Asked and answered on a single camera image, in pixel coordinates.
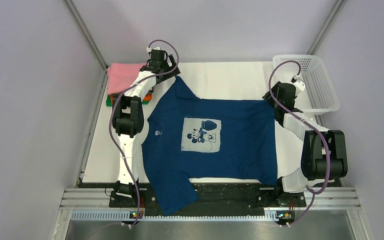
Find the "dark blue t shirt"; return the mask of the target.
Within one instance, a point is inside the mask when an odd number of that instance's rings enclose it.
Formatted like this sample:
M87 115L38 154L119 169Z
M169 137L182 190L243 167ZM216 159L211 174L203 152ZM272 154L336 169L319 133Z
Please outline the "dark blue t shirt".
M277 182L275 117L265 100L199 98L177 77L147 121L143 165L166 216L198 200L192 178Z

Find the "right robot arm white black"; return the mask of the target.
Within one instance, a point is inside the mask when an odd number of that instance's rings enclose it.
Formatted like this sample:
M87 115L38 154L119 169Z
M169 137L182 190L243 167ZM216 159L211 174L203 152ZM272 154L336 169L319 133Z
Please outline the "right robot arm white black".
M273 107L277 123L302 142L300 166L282 176L280 188L273 192L273 200L279 206L287 206L295 193L304 190L320 195L330 180L348 173L345 134L317 124L295 107L296 98L304 89L305 84L300 80L277 82L263 96Z

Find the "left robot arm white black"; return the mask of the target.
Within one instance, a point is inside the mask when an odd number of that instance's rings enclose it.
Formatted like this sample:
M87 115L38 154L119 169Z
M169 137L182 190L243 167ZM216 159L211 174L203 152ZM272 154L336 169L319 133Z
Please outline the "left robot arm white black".
M158 84L180 74L178 60L160 47L148 48L149 59L138 72L133 83L117 95L112 106L111 126L116 136L110 138L120 152L120 167L115 182L114 194L129 207L140 202L138 178L133 171L133 163L138 157L139 144L136 135L145 124L143 100Z

